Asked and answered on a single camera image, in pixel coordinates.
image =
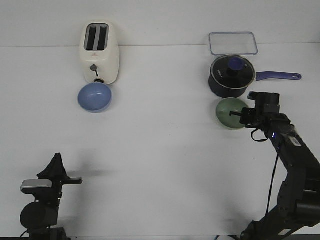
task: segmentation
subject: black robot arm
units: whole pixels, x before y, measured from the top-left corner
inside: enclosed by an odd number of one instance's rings
[[[320,223],[320,164],[287,116],[279,113],[279,94],[250,92],[248,98],[255,100],[255,108],[244,108],[240,122],[264,132],[287,176],[277,206],[260,221],[252,221],[240,238],[282,240],[305,226]]]

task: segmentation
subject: saucepan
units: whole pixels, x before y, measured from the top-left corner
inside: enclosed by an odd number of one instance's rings
[[[251,62],[239,55],[223,55],[211,65],[209,87],[221,98],[238,98],[254,81],[264,79],[300,80],[298,73],[256,72]]]

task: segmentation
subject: blue lid knob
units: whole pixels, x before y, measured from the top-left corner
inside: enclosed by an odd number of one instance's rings
[[[240,71],[244,66],[245,62],[240,57],[232,57],[228,62],[228,67],[233,71]]]

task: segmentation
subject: toaster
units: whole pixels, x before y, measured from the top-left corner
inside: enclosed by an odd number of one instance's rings
[[[88,23],[81,35],[79,56],[88,83],[116,81],[120,50],[114,26],[108,21]]]

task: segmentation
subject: cable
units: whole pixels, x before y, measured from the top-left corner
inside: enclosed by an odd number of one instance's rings
[[[265,211],[265,215],[264,215],[264,220],[263,220],[263,224],[262,224],[262,227],[261,227],[262,229],[265,226],[265,223],[266,223],[267,217],[268,217],[268,213],[269,213],[271,192],[272,192],[272,187],[273,187],[273,184],[274,184],[276,169],[277,169],[277,165],[278,165],[278,161],[279,161],[279,157],[280,157],[280,153],[281,153],[281,142],[279,143],[277,149],[278,149],[278,151],[277,151],[277,155],[276,155],[276,159],[275,159],[275,163],[274,163],[274,167],[273,167],[271,183],[270,183],[270,188],[269,188],[268,202],[267,202],[267,205],[266,205],[266,211]]]
[[[23,235],[25,235],[27,232],[28,232],[28,230],[25,230],[25,231],[21,234],[20,238],[22,239]]]
[[[256,131],[259,131],[259,130],[260,130],[260,129],[258,129],[258,128],[257,128],[256,130],[253,130],[253,131],[251,132],[251,138],[252,138],[252,140],[255,141],[255,142],[263,143],[263,142],[267,141],[269,138],[266,137],[266,139],[256,140],[256,139],[254,138],[254,134],[255,134]]]

